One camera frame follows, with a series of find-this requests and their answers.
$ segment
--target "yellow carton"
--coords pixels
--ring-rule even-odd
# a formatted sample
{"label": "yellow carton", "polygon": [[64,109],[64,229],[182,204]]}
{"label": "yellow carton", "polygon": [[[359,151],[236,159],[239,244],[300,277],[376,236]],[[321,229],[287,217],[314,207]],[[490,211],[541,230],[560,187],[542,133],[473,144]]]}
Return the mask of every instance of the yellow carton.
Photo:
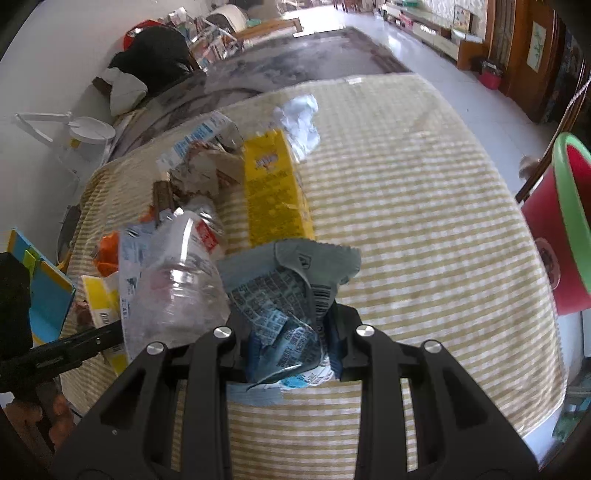
{"label": "yellow carton", "polygon": [[243,147],[251,246],[284,238],[313,240],[308,202],[283,132],[271,130]]}
{"label": "yellow carton", "polygon": [[[82,275],[86,301],[96,328],[119,320],[119,292],[112,287],[112,284],[117,285],[117,275],[114,273],[107,278]],[[103,356],[110,363],[115,375],[119,376],[127,368],[123,344],[108,348],[103,351]]]}

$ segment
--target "red bucket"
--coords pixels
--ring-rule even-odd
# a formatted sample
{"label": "red bucket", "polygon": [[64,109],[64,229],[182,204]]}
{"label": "red bucket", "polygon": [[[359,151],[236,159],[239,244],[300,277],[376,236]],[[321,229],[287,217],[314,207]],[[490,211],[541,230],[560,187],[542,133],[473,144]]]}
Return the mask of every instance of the red bucket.
{"label": "red bucket", "polygon": [[546,268],[559,315],[591,308],[591,154],[570,134],[521,208]]}

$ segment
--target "floor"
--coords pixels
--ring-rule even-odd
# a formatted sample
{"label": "floor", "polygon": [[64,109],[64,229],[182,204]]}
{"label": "floor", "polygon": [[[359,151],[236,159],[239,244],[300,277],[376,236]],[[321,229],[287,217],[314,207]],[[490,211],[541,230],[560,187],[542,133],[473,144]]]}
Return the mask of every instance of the floor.
{"label": "floor", "polygon": [[435,85],[455,108],[493,159],[513,194],[523,184],[518,175],[521,157],[541,157],[556,130],[556,124],[532,123],[513,100],[488,90],[473,73],[458,70],[450,61],[377,15],[346,14],[342,8],[337,11],[325,6],[286,16],[300,17],[306,34],[347,25],[388,46],[398,60]]}

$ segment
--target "yellow box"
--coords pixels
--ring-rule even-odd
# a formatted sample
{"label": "yellow box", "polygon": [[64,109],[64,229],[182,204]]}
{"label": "yellow box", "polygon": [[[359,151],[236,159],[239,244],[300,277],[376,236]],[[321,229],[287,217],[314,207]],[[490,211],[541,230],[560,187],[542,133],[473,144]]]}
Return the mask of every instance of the yellow box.
{"label": "yellow box", "polygon": [[285,238],[313,240],[308,202],[283,132],[271,130],[243,147],[251,246]]}

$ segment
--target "table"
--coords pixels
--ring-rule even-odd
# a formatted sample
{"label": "table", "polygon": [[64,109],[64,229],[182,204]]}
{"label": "table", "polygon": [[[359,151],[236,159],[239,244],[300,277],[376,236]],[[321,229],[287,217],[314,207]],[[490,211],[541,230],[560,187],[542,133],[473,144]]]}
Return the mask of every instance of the table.
{"label": "table", "polygon": [[[397,95],[384,95],[396,92]],[[227,106],[241,132],[303,93],[319,104],[319,147],[301,165],[316,238],[357,247],[360,273],[341,303],[394,339],[441,341],[525,435],[560,407],[566,377],[544,268],[511,194],[476,138],[432,85],[414,74],[307,82]],[[155,159],[192,119],[98,171],[82,199],[69,274],[95,273],[104,233],[151,201]],[[229,253],[248,247],[241,189],[217,208]],[[68,318],[64,334],[74,331]],[[94,358],[62,375],[82,412],[113,381]],[[360,385],[292,390],[284,404],[229,405],[236,479],[352,478]],[[404,401],[410,406],[408,392]],[[410,465],[416,460],[410,411]]]}

